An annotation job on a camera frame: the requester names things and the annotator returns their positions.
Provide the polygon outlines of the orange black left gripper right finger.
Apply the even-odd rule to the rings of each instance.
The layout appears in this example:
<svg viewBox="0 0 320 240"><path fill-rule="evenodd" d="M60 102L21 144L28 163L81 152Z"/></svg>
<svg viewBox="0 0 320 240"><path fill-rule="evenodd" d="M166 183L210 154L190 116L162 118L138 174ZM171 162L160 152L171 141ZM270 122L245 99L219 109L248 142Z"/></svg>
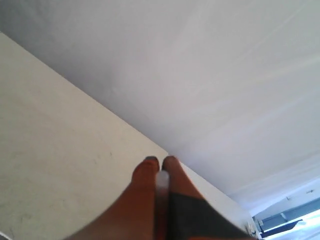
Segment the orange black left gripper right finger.
<svg viewBox="0 0 320 240"><path fill-rule="evenodd" d="M162 169L169 175L168 240L249 240L250 236L224 218L200 194L179 160L167 156Z"/></svg>

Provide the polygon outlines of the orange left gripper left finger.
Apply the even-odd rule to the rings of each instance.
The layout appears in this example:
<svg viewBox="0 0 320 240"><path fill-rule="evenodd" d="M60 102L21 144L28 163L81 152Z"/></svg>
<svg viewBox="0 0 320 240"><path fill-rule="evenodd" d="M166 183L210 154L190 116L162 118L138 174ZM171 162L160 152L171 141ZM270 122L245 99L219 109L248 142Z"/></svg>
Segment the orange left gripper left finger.
<svg viewBox="0 0 320 240"><path fill-rule="evenodd" d="M152 240L156 174L155 156L146 157L134 169L131 182L99 217L67 237L68 240Z"/></svg>

